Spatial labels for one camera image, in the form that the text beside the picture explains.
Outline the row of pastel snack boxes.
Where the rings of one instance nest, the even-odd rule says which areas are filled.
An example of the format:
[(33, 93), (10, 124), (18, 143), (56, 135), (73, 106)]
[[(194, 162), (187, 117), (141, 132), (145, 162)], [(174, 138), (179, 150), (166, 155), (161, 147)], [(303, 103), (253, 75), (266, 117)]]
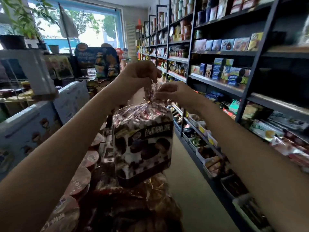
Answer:
[(257, 51), (263, 32), (253, 33), (250, 37), (233, 39), (195, 40), (193, 52), (201, 51)]

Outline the row of tall snack cartons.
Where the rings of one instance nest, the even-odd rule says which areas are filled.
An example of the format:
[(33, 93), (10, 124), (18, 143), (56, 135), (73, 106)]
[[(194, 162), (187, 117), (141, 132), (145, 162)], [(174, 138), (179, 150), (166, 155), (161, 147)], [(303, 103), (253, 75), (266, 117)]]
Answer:
[(258, 5), (273, 2), (274, 0), (199, 0), (197, 3), (196, 25), (220, 19)]

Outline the large black metal shelf unit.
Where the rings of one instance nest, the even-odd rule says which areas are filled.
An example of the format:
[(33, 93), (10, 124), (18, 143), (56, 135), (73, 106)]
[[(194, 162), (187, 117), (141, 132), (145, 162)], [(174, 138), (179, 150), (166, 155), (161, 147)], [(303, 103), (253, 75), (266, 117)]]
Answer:
[(193, 85), (192, 80), (204, 83), (206, 92), (210, 92), (209, 86), (234, 95), (241, 101), (241, 115), (244, 113), (245, 105), (253, 102), (262, 105), (273, 111), (278, 111), (293, 118), (309, 122), (309, 47), (301, 50), (295, 45), (288, 45), (292, 38), (297, 37), (296, 30), (300, 29), (300, 21), (309, 17), (309, 0), (274, 0), (261, 7), (244, 10), (236, 14), (230, 14), (221, 20), (212, 20), (194, 27), (195, 30), (203, 29), (209, 25), (222, 26), (217, 24), (220, 21), (226, 23), (234, 19), (240, 19), (241, 23), (258, 23), (258, 16), (261, 12), (265, 22), (263, 31), (266, 36), (262, 37), (262, 49), (237, 53), (235, 51), (215, 51), (224, 56), (249, 57), (252, 60), (253, 76), (249, 76), (249, 88), (236, 91), (236, 89), (223, 88), (223, 84), (214, 85), (214, 82), (197, 76), (186, 76), (186, 84)]

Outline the person's left hand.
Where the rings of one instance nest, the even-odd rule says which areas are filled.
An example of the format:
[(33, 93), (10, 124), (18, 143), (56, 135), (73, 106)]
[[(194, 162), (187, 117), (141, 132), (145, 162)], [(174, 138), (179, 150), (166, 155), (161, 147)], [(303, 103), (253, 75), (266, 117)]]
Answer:
[(151, 92), (152, 85), (150, 88), (141, 87), (141, 69), (146, 66), (155, 65), (152, 61), (138, 61), (125, 66), (115, 81), (121, 97), (129, 99), (140, 89), (144, 89), (145, 95), (148, 96)]

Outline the large white-blue printed carton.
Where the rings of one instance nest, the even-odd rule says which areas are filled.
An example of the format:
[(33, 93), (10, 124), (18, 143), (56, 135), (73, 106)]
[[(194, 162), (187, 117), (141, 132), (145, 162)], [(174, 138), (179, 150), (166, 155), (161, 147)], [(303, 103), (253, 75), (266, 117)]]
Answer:
[(52, 102), (39, 102), (0, 123), (0, 181), (61, 127)]

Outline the pile of brown snack bags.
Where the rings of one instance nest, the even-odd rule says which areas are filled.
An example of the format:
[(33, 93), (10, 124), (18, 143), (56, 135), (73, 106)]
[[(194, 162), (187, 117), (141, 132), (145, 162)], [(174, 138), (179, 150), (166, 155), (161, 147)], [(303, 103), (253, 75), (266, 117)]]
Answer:
[(182, 210), (163, 173), (133, 188), (114, 182), (82, 199), (76, 232), (184, 232)]

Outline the person's left forearm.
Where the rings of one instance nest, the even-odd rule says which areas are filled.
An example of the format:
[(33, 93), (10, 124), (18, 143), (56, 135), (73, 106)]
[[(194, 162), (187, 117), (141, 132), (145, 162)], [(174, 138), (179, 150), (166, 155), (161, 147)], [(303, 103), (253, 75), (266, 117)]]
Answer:
[(63, 196), (104, 118), (140, 89), (117, 78), (0, 182), (0, 232), (39, 232)]

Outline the black snack tray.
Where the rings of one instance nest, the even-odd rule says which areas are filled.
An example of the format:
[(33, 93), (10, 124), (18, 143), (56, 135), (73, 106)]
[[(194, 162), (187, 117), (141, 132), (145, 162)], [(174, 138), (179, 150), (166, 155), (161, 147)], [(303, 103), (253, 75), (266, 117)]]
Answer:
[(220, 183), (228, 197), (232, 200), (249, 193), (241, 179), (235, 174), (221, 178)]

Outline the person's right forearm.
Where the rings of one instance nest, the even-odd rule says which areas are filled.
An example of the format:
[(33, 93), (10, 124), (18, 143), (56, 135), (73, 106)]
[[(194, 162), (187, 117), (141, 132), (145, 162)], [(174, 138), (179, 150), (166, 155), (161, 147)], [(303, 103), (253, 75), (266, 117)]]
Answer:
[(277, 232), (309, 232), (309, 175), (195, 91), (201, 115), (222, 152)]

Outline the pile of flat snack packets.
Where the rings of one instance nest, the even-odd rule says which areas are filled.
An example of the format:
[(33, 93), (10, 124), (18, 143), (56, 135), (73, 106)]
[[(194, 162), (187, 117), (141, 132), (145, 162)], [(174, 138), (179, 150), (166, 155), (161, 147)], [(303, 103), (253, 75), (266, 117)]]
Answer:
[[(236, 120), (241, 100), (212, 91), (203, 97)], [(309, 174), (309, 117), (301, 120), (280, 111), (248, 102), (241, 117), (241, 126)]]

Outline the clear black-white cookie bag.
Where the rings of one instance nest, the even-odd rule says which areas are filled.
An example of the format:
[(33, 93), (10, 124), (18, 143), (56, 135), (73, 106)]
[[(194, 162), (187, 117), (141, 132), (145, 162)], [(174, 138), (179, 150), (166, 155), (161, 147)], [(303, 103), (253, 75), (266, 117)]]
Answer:
[(114, 112), (115, 174), (123, 188), (135, 187), (171, 164), (174, 117), (164, 102), (154, 98), (160, 85), (152, 84), (144, 103)]

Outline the white louvred panel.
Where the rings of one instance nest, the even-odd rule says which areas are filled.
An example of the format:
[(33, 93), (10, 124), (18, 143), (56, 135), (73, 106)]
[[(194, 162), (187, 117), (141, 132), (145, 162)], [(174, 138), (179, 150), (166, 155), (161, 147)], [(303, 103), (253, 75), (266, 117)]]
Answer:
[(125, 21), (126, 27), (126, 46), (128, 49), (129, 56), (133, 59), (136, 58), (136, 26), (135, 23)]

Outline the blue cartoon display stand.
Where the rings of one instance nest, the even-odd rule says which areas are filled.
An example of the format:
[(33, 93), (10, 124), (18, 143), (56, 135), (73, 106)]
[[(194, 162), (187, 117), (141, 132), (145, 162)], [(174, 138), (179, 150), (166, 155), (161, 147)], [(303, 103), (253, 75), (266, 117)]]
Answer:
[(90, 47), (86, 43), (79, 43), (74, 54), (79, 68), (95, 69), (98, 78), (115, 78), (121, 72), (119, 56), (111, 46)]

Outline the green potted plant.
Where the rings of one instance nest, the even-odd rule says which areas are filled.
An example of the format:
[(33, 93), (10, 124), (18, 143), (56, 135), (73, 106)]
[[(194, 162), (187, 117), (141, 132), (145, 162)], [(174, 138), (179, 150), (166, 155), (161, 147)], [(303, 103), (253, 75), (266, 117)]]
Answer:
[(9, 25), (7, 33), (0, 33), (0, 45), (4, 50), (33, 48), (26, 40), (33, 40), (38, 49), (48, 52), (47, 46), (40, 36), (41, 22), (35, 22), (35, 17), (56, 24), (50, 12), (53, 7), (46, 0), (34, 0), (36, 6), (29, 7), (22, 0), (0, 0), (0, 29), (1, 25)]

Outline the row of white snack bins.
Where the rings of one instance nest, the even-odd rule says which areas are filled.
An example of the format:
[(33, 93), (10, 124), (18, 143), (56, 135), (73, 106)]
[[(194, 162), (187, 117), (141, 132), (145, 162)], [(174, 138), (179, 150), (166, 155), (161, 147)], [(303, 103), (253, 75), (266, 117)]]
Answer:
[(188, 118), (182, 118), (182, 136), (210, 179), (232, 175), (227, 159), (206, 140), (206, 137), (191, 124)]

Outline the row of red-lidded noodle cups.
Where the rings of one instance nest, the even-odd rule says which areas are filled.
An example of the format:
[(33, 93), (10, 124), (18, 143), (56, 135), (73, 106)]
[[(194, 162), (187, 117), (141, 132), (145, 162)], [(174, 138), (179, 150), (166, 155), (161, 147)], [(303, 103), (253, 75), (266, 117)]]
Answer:
[(91, 173), (97, 167), (103, 136), (97, 133), (68, 187), (40, 232), (75, 232), (79, 223), (79, 201), (90, 188)]

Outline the large shop window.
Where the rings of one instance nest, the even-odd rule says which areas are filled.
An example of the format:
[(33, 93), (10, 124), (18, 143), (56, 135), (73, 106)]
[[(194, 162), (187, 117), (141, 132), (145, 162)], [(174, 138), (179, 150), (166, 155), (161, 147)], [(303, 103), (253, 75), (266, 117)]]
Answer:
[[(49, 23), (35, 15), (35, 23), (39, 26), (39, 33), (43, 41), (49, 45), (58, 45), (60, 53), (74, 54), (79, 43), (86, 43), (90, 47), (99, 47), (104, 43), (113, 48), (123, 48), (124, 34), (122, 29), (122, 11), (98, 4), (91, 4), (85, 0), (46, 0), (51, 5), (49, 15), (56, 23)], [(72, 19), (78, 31), (78, 37), (63, 37), (60, 29), (62, 10)]]

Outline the grey folded flag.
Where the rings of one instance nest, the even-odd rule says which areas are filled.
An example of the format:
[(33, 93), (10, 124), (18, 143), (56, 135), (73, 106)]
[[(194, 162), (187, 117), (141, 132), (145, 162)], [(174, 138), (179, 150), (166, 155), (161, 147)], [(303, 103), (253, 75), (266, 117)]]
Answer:
[(60, 12), (60, 33), (62, 37), (67, 39), (69, 45), (70, 55), (73, 56), (71, 44), (69, 38), (78, 38), (79, 33), (78, 30), (73, 22), (73, 20), (65, 13), (64, 8), (58, 2), (59, 12)]

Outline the yellowish printed poster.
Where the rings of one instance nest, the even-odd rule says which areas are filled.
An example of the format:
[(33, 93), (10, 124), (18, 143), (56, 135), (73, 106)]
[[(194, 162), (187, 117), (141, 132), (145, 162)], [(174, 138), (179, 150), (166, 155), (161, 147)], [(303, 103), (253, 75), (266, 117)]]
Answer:
[(62, 80), (74, 78), (73, 70), (67, 56), (46, 54), (44, 55), (44, 59), (52, 79)]

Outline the person's right hand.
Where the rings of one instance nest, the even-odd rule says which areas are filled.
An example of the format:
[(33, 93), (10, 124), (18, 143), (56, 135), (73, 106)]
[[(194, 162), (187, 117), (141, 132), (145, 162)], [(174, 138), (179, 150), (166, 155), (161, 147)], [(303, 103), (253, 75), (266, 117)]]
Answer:
[(180, 81), (177, 92), (179, 101), (173, 102), (180, 104), (181, 107), (188, 110), (190, 113), (196, 113), (196, 102), (199, 94), (182, 81)]

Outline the white box on rack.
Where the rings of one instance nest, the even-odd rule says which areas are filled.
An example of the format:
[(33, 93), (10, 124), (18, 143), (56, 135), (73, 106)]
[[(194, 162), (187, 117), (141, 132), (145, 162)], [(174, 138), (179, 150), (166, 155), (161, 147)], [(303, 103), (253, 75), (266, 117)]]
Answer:
[(23, 73), (27, 77), (33, 99), (36, 101), (52, 101), (58, 95), (58, 89), (51, 79), (43, 51), (39, 49), (0, 50), (0, 59), (17, 59)]

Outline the small white-blue printed carton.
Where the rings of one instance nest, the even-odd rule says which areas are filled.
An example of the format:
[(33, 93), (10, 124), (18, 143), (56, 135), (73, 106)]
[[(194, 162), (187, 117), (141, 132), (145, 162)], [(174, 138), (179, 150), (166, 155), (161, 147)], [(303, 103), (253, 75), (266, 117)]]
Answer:
[(89, 100), (86, 81), (75, 81), (60, 89), (53, 104), (61, 123), (66, 124)]

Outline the group of blue cookie boxes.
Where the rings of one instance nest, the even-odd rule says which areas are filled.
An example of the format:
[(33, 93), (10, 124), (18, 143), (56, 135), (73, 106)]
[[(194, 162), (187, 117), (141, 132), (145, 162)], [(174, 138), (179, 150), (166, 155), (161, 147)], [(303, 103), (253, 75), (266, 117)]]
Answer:
[(190, 74), (243, 89), (247, 85), (251, 70), (234, 67), (233, 64), (233, 59), (215, 58), (213, 63), (200, 63), (191, 66)]

